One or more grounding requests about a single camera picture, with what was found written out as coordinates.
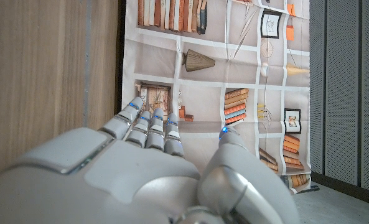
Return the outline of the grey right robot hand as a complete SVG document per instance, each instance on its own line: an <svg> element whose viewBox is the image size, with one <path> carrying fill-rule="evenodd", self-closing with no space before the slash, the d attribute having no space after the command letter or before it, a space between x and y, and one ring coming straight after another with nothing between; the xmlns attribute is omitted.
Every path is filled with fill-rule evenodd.
<svg viewBox="0 0 369 224"><path fill-rule="evenodd" d="M134 98L95 131L77 128L0 174L0 223L298 223L283 181L222 128L203 172L177 117Z"/></svg>

